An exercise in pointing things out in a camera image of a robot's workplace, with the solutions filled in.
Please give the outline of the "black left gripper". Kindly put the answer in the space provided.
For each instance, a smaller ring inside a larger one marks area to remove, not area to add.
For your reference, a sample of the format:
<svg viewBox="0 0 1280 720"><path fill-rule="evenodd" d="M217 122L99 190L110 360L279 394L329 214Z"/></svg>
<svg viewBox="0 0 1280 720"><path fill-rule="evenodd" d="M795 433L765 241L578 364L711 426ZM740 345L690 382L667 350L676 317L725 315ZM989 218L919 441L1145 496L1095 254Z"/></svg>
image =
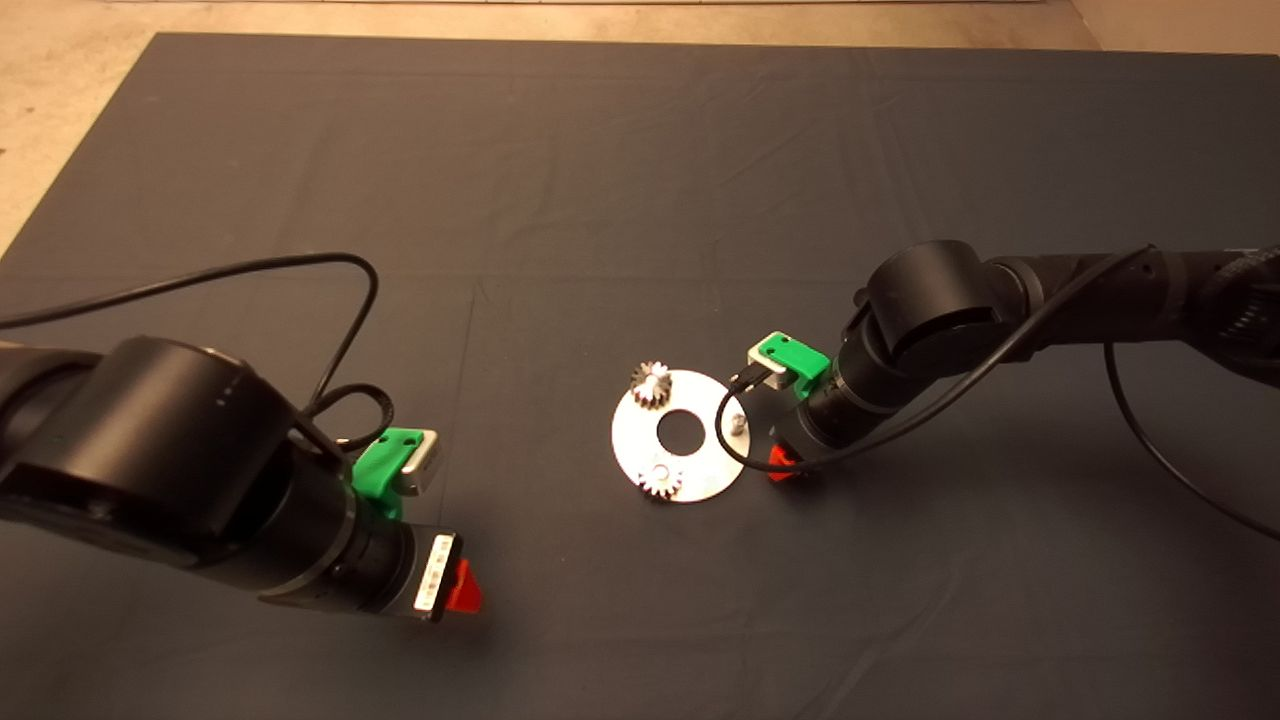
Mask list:
<svg viewBox="0 0 1280 720"><path fill-rule="evenodd" d="M264 593L262 602L429 623L447 612L479 614L484 593L463 551L463 536L451 528L358 515L332 562L283 591Z"/></svg>

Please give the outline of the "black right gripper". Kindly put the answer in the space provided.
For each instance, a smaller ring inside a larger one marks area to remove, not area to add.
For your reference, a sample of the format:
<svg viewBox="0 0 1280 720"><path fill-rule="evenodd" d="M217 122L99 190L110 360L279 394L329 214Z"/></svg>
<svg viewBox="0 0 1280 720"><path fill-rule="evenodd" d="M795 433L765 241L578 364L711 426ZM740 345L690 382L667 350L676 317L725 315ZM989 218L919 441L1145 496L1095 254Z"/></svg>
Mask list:
<svg viewBox="0 0 1280 720"><path fill-rule="evenodd" d="M800 461L828 457L861 442L873 432L873 405L856 395L810 393L774 423L767 473L772 483L804 477Z"/></svg>

